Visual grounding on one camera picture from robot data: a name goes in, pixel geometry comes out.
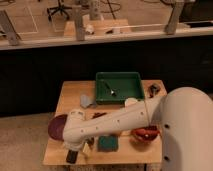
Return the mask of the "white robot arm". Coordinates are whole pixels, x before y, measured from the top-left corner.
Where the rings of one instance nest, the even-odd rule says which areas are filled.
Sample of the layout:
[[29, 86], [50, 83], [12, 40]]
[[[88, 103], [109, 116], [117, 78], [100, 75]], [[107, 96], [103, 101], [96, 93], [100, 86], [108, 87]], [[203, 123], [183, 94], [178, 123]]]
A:
[[177, 88], [92, 120], [72, 111], [63, 139], [69, 149], [78, 151], [90, 137], [154, 123], [162, 128], [162, 171], [213, 171], [213, 99], [192, 87]]

